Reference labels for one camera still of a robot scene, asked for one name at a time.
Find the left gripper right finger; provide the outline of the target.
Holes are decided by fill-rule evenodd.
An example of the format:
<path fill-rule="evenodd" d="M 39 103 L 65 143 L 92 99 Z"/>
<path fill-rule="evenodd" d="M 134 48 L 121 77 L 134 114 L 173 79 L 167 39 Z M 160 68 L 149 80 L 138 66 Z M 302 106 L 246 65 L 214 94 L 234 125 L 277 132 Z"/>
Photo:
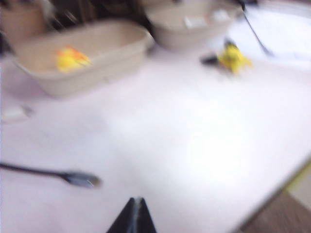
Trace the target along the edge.
<path fill-rule="evenodd" d="M 156 228 L 144 198 L 137 199 L 135 216 L 136 233 L 156 233 Z"/>

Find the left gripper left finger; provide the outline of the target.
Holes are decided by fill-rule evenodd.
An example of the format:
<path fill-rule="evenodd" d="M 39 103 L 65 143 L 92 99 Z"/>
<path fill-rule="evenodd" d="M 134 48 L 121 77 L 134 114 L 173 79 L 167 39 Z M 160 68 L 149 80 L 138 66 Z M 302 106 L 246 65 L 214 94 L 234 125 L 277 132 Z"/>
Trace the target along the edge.
<path fill-rule="evenodd" d="M 107 233 L 132 233 L 136 223 L 137 207 L 136 199 L 130 198 Z"/>

